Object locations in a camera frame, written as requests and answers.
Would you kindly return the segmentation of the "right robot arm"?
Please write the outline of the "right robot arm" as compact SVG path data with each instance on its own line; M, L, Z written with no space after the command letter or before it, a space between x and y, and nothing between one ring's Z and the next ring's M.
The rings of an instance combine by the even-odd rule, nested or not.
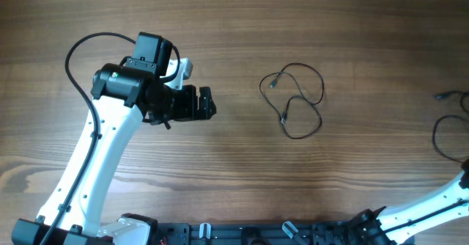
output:
M347 229L351 244L404 244L415 234L468 216L468 162L446 185L412 202L362 211Z

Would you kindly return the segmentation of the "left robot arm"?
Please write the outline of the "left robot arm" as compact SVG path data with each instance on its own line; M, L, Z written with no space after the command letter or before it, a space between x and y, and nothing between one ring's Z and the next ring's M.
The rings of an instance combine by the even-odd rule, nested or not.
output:
M32 221L20 219L14 244L162 244L155 219L125 214L102 224L114 173L144 123L208 120L216 112L209 87L186 84L192 65L169 40L142 32L134 51L108 63L83 97L89 114L58 185Z

